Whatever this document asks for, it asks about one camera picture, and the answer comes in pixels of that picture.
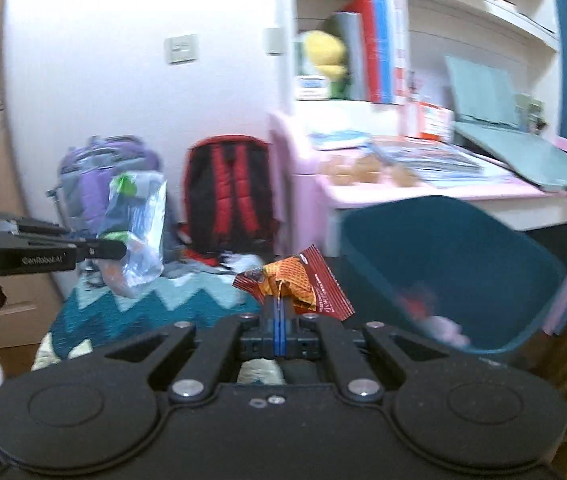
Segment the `orange brown snack wrapper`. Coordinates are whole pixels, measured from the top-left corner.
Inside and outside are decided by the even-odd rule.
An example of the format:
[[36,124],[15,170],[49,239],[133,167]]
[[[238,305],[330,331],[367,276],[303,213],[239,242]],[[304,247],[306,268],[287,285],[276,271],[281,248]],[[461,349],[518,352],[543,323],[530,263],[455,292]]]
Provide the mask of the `orange brown snack wrapper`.
[[297,314],[328,315],[340,322],[355,314],[351,301],[315,245],[295,256],[239,273],[233,286],[248,292],[260,304],[265,304],[267,298],[289,298]]

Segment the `white blue wrapper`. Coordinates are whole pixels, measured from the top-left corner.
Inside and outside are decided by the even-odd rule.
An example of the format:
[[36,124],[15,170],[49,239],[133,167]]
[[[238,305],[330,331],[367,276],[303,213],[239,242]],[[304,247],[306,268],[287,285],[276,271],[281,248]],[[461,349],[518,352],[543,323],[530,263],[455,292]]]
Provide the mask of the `white blue wrapper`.
[[98,261],[101,278],[119,296],[134,298],[160,278],[166,180],[157,171],[124,171],[109,184],[98,237],[120,242],[124,255]]

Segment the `red plastic bag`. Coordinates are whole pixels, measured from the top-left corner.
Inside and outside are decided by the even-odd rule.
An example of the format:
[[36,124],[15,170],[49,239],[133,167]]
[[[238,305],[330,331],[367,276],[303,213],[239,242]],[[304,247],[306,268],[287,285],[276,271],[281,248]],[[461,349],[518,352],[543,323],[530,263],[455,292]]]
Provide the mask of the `red plastic bag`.
[[430,318],[432,304],[429,297],[423,292],[402,292],[398,297],[404,311],[415,321],[421,322]]

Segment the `pink plastic bag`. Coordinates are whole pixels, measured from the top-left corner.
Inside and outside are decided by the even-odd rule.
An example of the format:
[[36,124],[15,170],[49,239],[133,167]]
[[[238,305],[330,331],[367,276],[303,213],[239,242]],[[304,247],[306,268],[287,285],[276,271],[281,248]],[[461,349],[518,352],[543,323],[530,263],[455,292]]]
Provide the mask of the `pink plastic bag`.
[[421,327],[430,337],[448,346],[458,349],[470,346],[470,338],[462,331],[461,326],[444,316],[429,316],[421,322]]

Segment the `teal trash bin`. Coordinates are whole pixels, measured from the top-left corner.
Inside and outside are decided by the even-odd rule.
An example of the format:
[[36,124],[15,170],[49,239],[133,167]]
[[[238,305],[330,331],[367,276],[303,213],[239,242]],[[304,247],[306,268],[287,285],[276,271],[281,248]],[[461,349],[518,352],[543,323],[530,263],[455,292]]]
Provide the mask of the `teal trash bin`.
[[565,277],[545,247],[463,200],[422,196],[356,209],[341,221],[335,275],[355,310],[345,321],[378,321],[428,336],[399,295],[423,292],[480,356],[517,352],[544,323]]

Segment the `teal zigzag quilt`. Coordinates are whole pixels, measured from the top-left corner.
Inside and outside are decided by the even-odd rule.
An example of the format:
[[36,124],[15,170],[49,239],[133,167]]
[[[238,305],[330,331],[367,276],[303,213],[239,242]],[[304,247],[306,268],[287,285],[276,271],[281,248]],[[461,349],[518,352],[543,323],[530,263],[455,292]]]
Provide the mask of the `teal zigzag quilt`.
[[32,368],[84,356],[176,322],[206,330],[226,316],[259,312],[258,302],[233,281],[237,274],[262,264],[255,255],[231,255],[217,268],[195,261],[176,263],[168,275],[142,286],[134,298],[80,278],[42,339]]

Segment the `purple grey backpack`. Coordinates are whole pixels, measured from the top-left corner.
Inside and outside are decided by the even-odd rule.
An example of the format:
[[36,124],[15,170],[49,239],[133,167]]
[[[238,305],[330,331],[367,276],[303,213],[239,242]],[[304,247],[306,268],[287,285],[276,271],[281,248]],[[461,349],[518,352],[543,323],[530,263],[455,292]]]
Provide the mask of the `purple grey backpack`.
[[[86,237],[98,237],[109,203],[109,184],[124,171],[157,171],[159,155],[136,136],[94,136],[82,148],[71,148],[58,169],[58,183],[47,196],[56,206],[62,225]],[[175,233],[175,214],[166,190],[163,262],[178,259],[183,245]]]

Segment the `red black backpack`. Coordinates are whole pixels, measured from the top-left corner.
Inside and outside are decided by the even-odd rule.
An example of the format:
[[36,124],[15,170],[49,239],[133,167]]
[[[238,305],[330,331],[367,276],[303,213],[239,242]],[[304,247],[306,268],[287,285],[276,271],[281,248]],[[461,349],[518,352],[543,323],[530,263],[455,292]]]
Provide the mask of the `red black backpack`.
[[226,252],[274,254],[278,221],[270,144],[224,134],[192,145],[183,192],[189,255],[216,266]]

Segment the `pink desk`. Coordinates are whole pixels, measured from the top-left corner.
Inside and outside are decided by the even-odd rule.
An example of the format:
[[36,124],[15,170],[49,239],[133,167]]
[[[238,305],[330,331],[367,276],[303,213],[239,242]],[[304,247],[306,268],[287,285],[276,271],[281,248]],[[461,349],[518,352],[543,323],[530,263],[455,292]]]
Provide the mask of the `pink desk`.
[[[408,200],[419,196],[448,196],[466,200],[521,232],[548,233],[567,228],[567,192],[545,192],[512,174],[498,180],[438,188],[418,182],[399,186],[384,170],[377,183],[334,186],[319,172],[329,156],[314,150],[309,121],[280,110],[268,115],[272,142],[275,210],[282,222],[279,248],[292,254],[309,246],[328,257],[339,255],[340,222],[350,209]],[[545,318],[543,331],[559,334],[567,324],[567,277]]]

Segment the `stack of magazines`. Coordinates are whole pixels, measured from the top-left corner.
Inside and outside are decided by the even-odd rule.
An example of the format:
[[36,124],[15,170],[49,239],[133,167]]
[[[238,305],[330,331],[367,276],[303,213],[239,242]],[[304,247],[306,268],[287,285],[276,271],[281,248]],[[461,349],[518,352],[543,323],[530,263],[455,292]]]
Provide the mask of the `stack of magazines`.
[[369,148],[386,164],[406,168],[432,185],[500,182],[512,177],[509,170],[495,162],[441,142],[391,139],[372,141]]

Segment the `white digital clock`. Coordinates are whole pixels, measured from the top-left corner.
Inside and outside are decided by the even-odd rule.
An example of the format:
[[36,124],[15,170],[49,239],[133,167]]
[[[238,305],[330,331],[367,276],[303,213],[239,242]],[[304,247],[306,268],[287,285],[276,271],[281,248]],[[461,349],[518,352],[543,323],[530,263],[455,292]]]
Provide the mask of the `white digital clock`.
[[297,101],[326,101],[331,98],[330,79],[320,75],[294,78],[293,96]]

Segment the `orange white box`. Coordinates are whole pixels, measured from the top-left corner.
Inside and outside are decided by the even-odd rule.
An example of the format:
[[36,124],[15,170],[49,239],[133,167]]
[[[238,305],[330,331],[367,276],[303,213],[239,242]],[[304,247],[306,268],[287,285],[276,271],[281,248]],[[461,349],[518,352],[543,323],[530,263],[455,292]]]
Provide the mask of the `orange white box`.
[[453,142],[455,114],[448,108],[417,103],[417,136],[422,140]]

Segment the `yellow plush toy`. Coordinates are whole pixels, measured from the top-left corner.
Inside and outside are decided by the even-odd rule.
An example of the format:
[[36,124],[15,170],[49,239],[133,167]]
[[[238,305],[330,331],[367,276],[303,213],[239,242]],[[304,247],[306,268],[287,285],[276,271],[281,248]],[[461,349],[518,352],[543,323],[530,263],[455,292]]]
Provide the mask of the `yellow plush toy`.
[[308,75],[321,75],[339,81],[346,74],[346,46],[343,41],[323,32],[311,30],[302,35],[302,67]]

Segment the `green reading stand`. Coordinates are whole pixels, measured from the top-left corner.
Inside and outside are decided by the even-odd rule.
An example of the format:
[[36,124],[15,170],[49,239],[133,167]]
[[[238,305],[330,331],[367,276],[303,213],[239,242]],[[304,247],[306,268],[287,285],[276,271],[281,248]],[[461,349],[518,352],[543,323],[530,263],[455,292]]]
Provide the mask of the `green reading stand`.
[[459,136],[504,162],[545,192],[567,191],[567,153],[520,129],[510,76],[503,70],[448,56]]

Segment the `row of books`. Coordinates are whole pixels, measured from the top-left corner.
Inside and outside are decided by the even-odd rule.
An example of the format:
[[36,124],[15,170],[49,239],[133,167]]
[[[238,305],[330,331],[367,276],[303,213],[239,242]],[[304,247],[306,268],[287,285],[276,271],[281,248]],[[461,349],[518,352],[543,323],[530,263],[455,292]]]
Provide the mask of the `row of books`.
[[332,17],[349,53],[349,98],[403,105],[408,96],[407,0],[352,0]]

